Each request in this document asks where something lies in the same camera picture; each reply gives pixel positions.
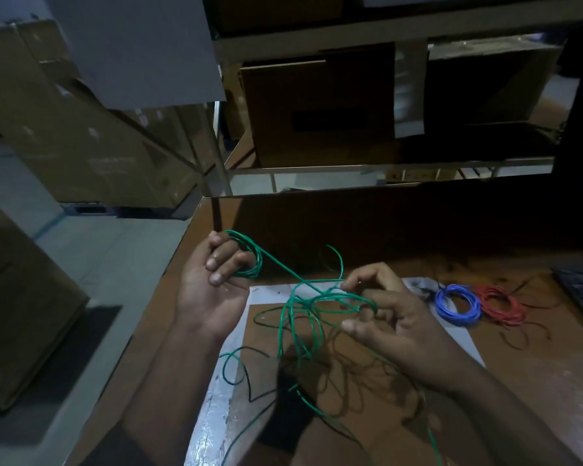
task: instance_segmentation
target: coiled red wire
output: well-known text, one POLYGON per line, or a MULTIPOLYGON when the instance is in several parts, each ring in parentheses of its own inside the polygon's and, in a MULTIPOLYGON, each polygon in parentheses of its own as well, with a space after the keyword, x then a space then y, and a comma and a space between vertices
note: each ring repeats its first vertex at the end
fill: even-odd
POLYGON ((482 311, 498 324, 501 324, 504 327, 516 327, 525 322, 527 310, 518 299, 513 297, 500 286, 478 286, 473 288, 473 292, 479 298, 482 311), (508 302, 510 304, 510 309, 506 311, 491 305, 490 299, 492 298, 508 302))

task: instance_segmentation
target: wooden desk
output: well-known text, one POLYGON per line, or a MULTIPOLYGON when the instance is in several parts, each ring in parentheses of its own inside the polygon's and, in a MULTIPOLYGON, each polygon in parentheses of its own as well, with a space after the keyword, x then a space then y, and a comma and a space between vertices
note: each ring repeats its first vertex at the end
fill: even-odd
MULTIPOLYGON (((552 340, 536 326, 525 328, 530 344, 523 350, 505 344, 500 336, 504 329, 497 326, 479 324, 471 335, 487 368, 583 458, 583 316, 549 270, 583 261, 583 252, 551 225, 561 225, 563 216, 552 207, 550 187, 549 177, 539 176, 204 200, 67 464, 82 460, 120 418, 171 323, 181 267, 213 228, 250 235, 301 274, 323 271, 317 255, 328 243, 341 252, 347 270, 384 260, 401 276, 442 283, 497 282, 508 289, 533 277, 518 294, 528 304, 552 307, 534 309, 529 317, 548 327, 552 340)), ((258 282, 285 280, 266 264, 258 282)), ((250 324, 245 337, 249 335, 250 324)), ((523 344, 518 330, 506 336, 514 345, 523 344)), ((430 394, 428 405, 436 441, 449 464, 487 462, 482 451, 465 443, 472 432, 447 400, 430 394)), ((234 415, 241 410, 242 404, 233 400, 234 415)), ((230 424, 229 441, 248 421, 239 418, 230 424)), ((238 452, 248 447, 240 443, 238 452)), ((420 448, 430 446, 423 441, 420 448)), ((229 464, 237 459, 231 457, 229 464)), ((405 453, 393 461, 417 464, 405 453)))

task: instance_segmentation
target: blue wire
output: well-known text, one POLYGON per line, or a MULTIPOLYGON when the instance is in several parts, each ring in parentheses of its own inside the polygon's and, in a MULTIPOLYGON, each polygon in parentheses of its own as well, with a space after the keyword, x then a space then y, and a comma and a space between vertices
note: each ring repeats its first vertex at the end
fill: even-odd
POLYGON ((469 327, 475 324, 482 316, 481 303, 479 298, 469 290, 468 286, 460 284, 450 284, 446 288, 441 288, 436 293, 436 312, 439 316, 458 327, 469 327), (471 306, 465 314, 453 313, 447 309, 446 299, 449 294, 456 294, 465 299, 471 306))

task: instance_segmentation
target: left hand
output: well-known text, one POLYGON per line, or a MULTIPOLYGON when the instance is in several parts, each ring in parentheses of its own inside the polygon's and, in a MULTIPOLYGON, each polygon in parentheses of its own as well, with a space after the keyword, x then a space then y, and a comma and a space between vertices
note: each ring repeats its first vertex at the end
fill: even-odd
POLYGON ((226 232, 211 232, 195 249, 181 272, 175 321, 203 330, 222 343, 240 321, 249 297, 249 280, 233 276, 255 266, 226 232))

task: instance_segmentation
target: green wire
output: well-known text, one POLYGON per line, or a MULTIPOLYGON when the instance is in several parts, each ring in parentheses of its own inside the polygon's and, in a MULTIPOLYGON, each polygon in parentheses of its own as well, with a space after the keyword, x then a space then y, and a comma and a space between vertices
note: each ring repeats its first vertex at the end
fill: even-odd
MULTIPOLYGON (((302 360, 312 360, 313 356, 321 350, 321 348, 324 344, 325 335, 324 335, 324 330, 322 328, 322 323, 327 324, 331 327, 338 327, 335 324, 332 324, 328 321, 322 320, 322 318, 321 318, 322 313, 325 313, 325 314, 358 313, 360 311, 360 307, 362 304, 365 304, 365 305, 368 305, 369 307, 371 307, 371 309, 373 310, 374 313, 376 313, 378 311, 378 308, 373 303, 373 301, 370 301, 370 300, 366 299, 365 297, 359 296, 357 294, 342 292, 337 287, 336 283, 343 281, 343 279, 342 279, 343 278, 343 259, 341 258, 341 254, 334 247, 327 245, 327 247, 329 249, 333 250, 334 253, 337 255, 337 257, 339 258, 339 268, 340 268, 339 278, 329 279, 329 280, 305 280, 301 276, 296 274, 292 269, 290 269, 286 265, 282 264, 279 260, 277 260, 271 254, 269 254, 267 251, 265 251, 264 249, 259 247, 255 242, 253 242, 246 235, 240 234, 239 232, 236 232, 234 230, 225 230, 225 232, 227 234, 229 234, 229 236, 234 241, 236 241, 238 244, 240 244, 240 246, 242 248, 244 248, 247 251, 251 251, 255 255, 255 258, 256 258, 256 264, 253 268, 249 268, 246 270, 241 270, 239 272, 236 272, 236 274, 235 274, 236 276, 241 276, 243 278, 251 278, 251 279, 257 278, 259 276, 261 268, 264 265, 264 255, 265 255, 266 257, 270 258, 274 263, 276 263, 278 266, 283 268, 286 272, 288 272, 289 274, 291 274, 292 276, 294 276, 296 279, 298 279, 300 281, 291 290, 290 298, 287 300, 287 302, 282 307, 275 307, 273 309, 266 309, 264 311, 259 312, 257 315, 255 315, 255 317, 253 317, 253 322, 255 322, 256 324, 258 324, 260 326, 268 327, 271 329, 278 329, 279 330, 279 347, 277 350, 277 357, 276 357, 277 360, 281 360, 283 358, 283 333, 285 331, 287 331, 291 334, 291 337, 293 339, 293 344, 296 348, 296 354, 298 357, 298 372, 300 372, 300 368, 302 367, 302 360), (328 288, 326 291, 322 291, 314 285, 315 283, 334 283, 334 284, 330 288, 328 288), (308 286, 309 288, 316 291, 318 294, 314 297, 309 297, 309 298, 300 297, 296 294, 296 290, 298 290, 301 286, 308 286), (347 309, 342 309, 339 311, 327 311, 325 309, 320 309, 316 305, 320 301, 337 301, 340 305, 347 307, 347 309), (357 305, 352 305, 348 301, 357 301, 357 305), (265 324, 263 322, 257 322, 258 317, 260 317, 266 313, 269 313, 272 311, 277 311, 277 310, 281 311, 281 317, 280 317, 280 322, 279 322, 278 326, 265 324), (309 321, 309 325, 311 326, 311 333, 313 335, 313 344, 311 345, 311 349, 307 348, 306 345, 304 344, 304 342, 302 341, 302 339, 296 335, 296 331, 294 328, 294 322, 298 318, 307 318, 309 321)), ((252 350, 254 352, 260 353, 261 355, 265 356, 266 358, 272 358, 270 355, 268 355, 265 352, 262 352, 261 350, 258 350, 258 349, 253 348, 253 347, 248 347, 245 345, 233 350, 232 352, 221 354, 219 358, 225 357, 225 361, 223 364, 223 380, 225 380, 226 383, 228 383, 232 386, 237 386, 238 384, 240 384, 244 381, 244 378, 248 377, 248 371, 246 369, 246 366, 240 360, 239 356, 236 355, 236 353, 239 352, 240 350, 252 350), (242 368, 242 371, 243 371, 242 377, 240 378, 240 380, 235 381, 235 382, 230 381, 226 377, 226 374, 225 374, 227 364, 229 363, 229 360, 231 360, 231 359, 237 360, 238 363, 240 364, 240 367, 242 368)), ((377 353, 374 353, 374 352, 371 352, 371 353, 373 356, 375 356, 381 360, 385 360, 383 357, 381 357, 377 353)), ((292 390, 296 389, 296 387, 297 387, 297 384, 292 386, 289 389, 289 391, 291 392, 292 390)), ((296 393, 302 399, 303 403, 306 404, 312 411, 314 411, 320 417, 322 417, 324 419, 328 419, 332 423, 339 424, 341 426, 341 428, 349 434, 350 438, 352 440, 354 440, 355 442, 357 442, 361 448, 363 448, 362 444, 356 438, 356 436, 354 436, 354 434, 342 422, 335 420, 333 417, 329 416, 328 414, 322 412, 317 407, 312 405, 311 402, 309 402, 308 400, 306 400, 302 396, 302 394, 300 393, 300 391, 298 389, 296 389, 296 393)), ((231 445, 229 445, 229 448, 227 449, 227 452, 224 455, 223 462, 221 463, 221 466, 224 466, 224 463, 227 460, 227 457, 229 455, 229 452, 231 451, 231 448, 233 448, 233 446, 238 441, 238 439, 251 426, 253 426, 255 424, 255 422, 257 422, 257 419, 259 417, 261 417, 270 407, 272 407, 276 403, 276 401, 277 401, 277 399, 274 399, 270 404, 268 404, 263 410, 261 410, 261 412, 259 412, 259 414, 256 415, 255 418, 253 418, 253 420, 251 420, 248 423, 248 425, 244 429, 242 429, 240 431, 240 433, 238 433, 238 435, 231 442, 231 445)), ((438 449, 436 448, 436 444, 434 442, 434 437, 432 436, 432 433, 429 430, 429 428, 428 428, 428 432, 430 434, 430 439, 432 441, 432 447, 434 448, 434 451, 436 454, 437 462, 438 462, 439 466, 442 466, 442 463, 440 461, 440 455, 438 454, 438 449)))

